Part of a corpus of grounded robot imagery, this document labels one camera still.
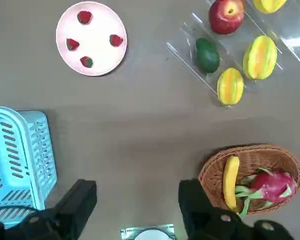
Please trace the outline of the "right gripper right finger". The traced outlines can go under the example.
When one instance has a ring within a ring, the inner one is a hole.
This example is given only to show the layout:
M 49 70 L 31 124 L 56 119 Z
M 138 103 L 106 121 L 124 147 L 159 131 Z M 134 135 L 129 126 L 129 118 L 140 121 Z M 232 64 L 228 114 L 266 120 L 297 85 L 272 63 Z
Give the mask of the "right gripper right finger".
M 189 240 L 292 240 L 281 224 L 258 220 L 245 224 L 234 212 L 213 207 L 199 180 L 181 180 L 178 203 Z

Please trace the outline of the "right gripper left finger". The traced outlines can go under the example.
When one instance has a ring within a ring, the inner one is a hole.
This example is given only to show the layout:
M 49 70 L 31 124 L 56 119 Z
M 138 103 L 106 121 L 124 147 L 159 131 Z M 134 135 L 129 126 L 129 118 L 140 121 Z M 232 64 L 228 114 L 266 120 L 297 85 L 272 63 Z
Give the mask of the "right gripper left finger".
M 37 210 L 29 206 L 0 206 L 0 210 L 30 211 L 6 229 L 0 221 L 0 240 L 77 240 L 97 204 L 97 184 L 79 179 L 54 206 Z

